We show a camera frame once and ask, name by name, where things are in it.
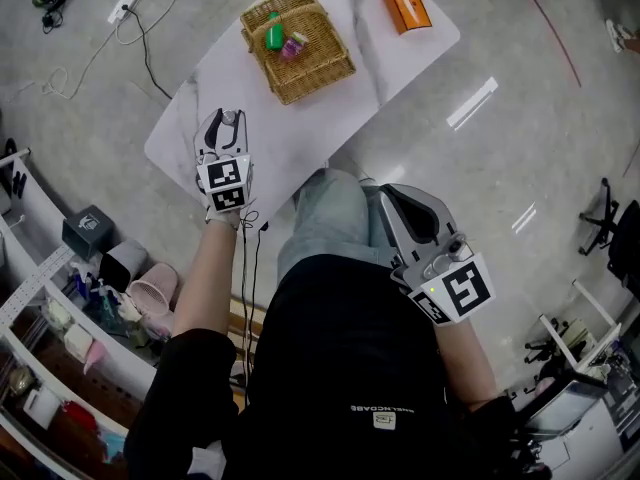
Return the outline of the black office chair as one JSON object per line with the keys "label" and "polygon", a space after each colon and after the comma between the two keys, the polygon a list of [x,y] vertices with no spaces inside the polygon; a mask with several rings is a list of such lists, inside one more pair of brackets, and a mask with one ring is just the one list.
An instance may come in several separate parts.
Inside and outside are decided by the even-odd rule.
{"label": "black office chair", "polygon": [[579,214],[579,220],[599,228],[587,248],[580,247],[578,253],[588,256],[596,246],[608,250],[608,270],[640,300],[640,203],[632,200],[615,221],[619,203],[611,196],[607,178],[601,179],[605,189],[605,213],[602,219],[595,219],[586,213]]}

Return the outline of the person's left leg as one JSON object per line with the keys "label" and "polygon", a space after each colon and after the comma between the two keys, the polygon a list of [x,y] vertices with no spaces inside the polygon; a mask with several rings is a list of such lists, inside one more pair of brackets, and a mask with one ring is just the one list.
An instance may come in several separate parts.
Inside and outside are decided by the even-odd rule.
{"label": "person's left leg", "polygon": [[278,255],[278,278],[317,255],[378,260],[377,250],[369,245],[364,191],[353,175],[341,170],[322,168],[300,188],[294,230]]}

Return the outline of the woven wicker basket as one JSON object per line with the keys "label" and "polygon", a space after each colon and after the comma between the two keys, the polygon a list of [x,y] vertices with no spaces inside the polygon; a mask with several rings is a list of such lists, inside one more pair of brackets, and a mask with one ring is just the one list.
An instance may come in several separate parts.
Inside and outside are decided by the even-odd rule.
{"label": "woven wicker basket", "polygon": [[[318,0],[265,0],[240,16],[248,51],[280,103],[291,104],[356,72],[349,51]],[[307,43],[286,60],[267,47],[270,29],[281,26],[286,39]]]}

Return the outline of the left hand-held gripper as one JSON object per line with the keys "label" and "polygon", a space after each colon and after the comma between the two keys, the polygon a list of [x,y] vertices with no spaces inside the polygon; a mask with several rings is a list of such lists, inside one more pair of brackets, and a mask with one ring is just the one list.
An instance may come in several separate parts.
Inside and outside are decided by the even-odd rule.
{"label": "left hand-held gripper", "polygon": [[[246,114],[234,110],[233,126],[222,123],[223,109],[210,113],[200,125],[193,139],[196,156],[196,185],[200,201],[215,213],[240,210],[250,203],[253,163],[248,153]],[[218,157],[218,129],[223,124],[228,138],[222,158]]]}

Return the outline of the person's leg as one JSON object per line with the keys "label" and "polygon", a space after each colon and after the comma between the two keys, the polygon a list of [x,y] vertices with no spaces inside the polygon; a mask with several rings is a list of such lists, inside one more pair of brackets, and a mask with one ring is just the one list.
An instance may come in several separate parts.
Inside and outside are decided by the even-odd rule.
{"label": "person's leg", "polygon": [[341,170],[322,168],[300,188],[294,230],[278,255],[278,278],[317,255],[378,260],[377,250],[369,245],[364,191],[353,175]]}
{"label": "person's leg", "polygon": [[363,191],[368,208],[369,246],[377,253],[377,261],[380,265],[397,268],[400,260],[396,239],[383,211],[380,187],[368,185],[363,188]]}

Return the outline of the orange tissue box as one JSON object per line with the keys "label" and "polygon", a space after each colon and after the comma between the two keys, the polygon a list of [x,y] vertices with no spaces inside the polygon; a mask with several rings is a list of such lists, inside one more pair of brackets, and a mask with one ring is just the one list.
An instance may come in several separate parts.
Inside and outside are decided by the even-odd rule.
{"label": "orange tissue box", "polygon": [[422,0],[383,0],[399,35],[432,27],[432,21]]}

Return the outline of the pink plastic basket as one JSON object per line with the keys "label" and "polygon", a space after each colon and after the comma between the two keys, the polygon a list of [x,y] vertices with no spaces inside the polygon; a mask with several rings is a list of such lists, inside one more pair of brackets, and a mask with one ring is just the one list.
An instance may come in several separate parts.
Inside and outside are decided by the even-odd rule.
{"label": "pink plastic basket", "polygon": [[170,311],[177,285],[177,272],[166,263],[157,263],[131,283],[128,294],[143,316],[160,317]]}

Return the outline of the person's right forearm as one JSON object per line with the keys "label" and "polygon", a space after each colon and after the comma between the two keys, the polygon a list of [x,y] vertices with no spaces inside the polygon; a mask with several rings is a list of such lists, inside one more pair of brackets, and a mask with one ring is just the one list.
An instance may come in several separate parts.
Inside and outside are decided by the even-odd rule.
{"label": "person's right forearm", "polygon": [[434,333],[446,375],[456,398],[471,411],[496,399],[499,390],[472,324],[436,326]]}

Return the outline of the person's left hand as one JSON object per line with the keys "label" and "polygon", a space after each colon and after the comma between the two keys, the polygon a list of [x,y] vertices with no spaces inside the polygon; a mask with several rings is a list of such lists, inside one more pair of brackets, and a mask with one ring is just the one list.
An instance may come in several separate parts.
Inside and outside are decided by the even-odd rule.
{"label": "person's left hand", "polygon": [[210,202],[207,195],[200,193],[199,199],[206,209],[205,223],[220,222],[229,225],[233,230],[238,231],[241,227],[252,228],[253,223],[258,219],[259,212],[252,210],[249,205],[228,211],[219,212]]}

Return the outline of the person's right leg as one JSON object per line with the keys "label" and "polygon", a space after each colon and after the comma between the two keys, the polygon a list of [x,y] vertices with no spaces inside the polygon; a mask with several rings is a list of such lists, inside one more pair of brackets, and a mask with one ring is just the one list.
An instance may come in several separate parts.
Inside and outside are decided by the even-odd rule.
{"label": "person's right leg", "polygon": [[400,260],[396,239],[383,211],[380,187],[368,185],[363,188],[363,191],[368,208],[369,246],[377,253],[377,261],[380,265],[397,268]]}

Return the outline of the person's left forearm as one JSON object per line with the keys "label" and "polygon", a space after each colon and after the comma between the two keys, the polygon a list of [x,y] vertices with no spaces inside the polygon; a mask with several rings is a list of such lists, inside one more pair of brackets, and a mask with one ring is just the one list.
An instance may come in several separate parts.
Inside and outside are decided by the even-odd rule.
{"label": "person's left forearm", "polygon": [[236,240],[229,223],[206,225],[177,300],[173,337],[193,329],[227,335]]}

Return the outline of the person's black shirt torso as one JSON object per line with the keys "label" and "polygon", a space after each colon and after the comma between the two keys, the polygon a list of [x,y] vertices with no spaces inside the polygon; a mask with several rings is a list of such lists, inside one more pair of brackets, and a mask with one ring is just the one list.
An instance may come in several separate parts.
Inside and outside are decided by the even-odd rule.
{"label": "person's black shirt torso", "polygon": [[446,403],[432,324],[383,267],[320,255],[288,272],[245,410],[234,359],[212,330],[166,344],[124,447],[130,480],[193,480],[214,450],[223,480],[517,480],[511,401]]}

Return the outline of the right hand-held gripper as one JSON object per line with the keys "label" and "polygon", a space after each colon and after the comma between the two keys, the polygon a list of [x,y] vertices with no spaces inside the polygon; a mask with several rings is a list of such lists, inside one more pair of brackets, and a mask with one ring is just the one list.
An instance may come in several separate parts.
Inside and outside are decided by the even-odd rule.
{"label": "right hand-held gripper", "polygon": [[403,263],[392,278],[435,325],[458,324],[495,299],[483,256],[456,232],[440,199],[408,185],[382,185],[373,194],[373,206]]}

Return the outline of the green small bottle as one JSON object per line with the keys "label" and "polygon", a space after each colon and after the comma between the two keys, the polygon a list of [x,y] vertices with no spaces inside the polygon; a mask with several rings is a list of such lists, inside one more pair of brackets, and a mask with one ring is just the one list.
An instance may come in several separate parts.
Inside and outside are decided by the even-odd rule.
{"label": "green small bottle", "polygon": [[280,14],[278,12],[271,12],[269,14],[269,19],[275,19],[276,22],[270,26],[265,33],[265,47],[269,51],[280,51],[284,46],[285,39]]}

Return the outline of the black cardboard box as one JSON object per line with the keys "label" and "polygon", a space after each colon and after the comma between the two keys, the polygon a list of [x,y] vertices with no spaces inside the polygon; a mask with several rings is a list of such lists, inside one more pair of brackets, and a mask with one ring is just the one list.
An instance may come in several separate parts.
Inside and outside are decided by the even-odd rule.
{"label": "black cardboard box", "polygon": [[62,241],[82,260],[90,260],[111,243],[114,222],[97,206],[90,205],[66,218]]}

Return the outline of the pink small bottle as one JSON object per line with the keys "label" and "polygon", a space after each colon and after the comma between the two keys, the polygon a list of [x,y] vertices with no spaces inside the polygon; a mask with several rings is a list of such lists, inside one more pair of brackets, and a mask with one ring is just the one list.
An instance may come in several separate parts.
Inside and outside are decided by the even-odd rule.
{"label": "pink small bottle", "polygon": [[291,61],[301,54],[308,43],[309,39],[304,34],[293,32],[285,40],[280,50],[280,57],[284,61]]}

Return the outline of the white metal shelf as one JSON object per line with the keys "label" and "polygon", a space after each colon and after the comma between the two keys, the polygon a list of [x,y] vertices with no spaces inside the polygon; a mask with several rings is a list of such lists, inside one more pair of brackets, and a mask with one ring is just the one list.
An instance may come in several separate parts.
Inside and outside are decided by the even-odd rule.
{"label": "white metal shelf", "polygon": [[146,335],[93,289],[95,263],[28,166],[0,156],[0,430],[64,480],[127,480],[123,445],[155,374]]}

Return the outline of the cluttered white desk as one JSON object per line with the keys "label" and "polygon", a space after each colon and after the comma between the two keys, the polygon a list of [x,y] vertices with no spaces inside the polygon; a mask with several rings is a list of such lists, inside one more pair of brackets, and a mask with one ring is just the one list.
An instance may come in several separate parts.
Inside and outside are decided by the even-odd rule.
{"label": "cluttered white desk", "polygon": [[591,367],[595,365],[596,360],[602,355],[602,353],[618,339],[621,331],[621,324],[616,322],[608,311],[599,303],[599,301],[583,286],[578,280],[572,281],[572,287],[595,309],[597,314],[608,325],[607,332],[599,338],[594,345],[587,351],[587,353],[580,359],[576,358],[576,355],[571,351],[571,347],[565,342],[565,335],[561,336],[558,331],[555,330],[551,321],[545,316],[539,317],[539,322],[548,332],[551,337],[552,343],[560,350],[562,356],[566,359],[569,366],[578,373],[585,374]]}

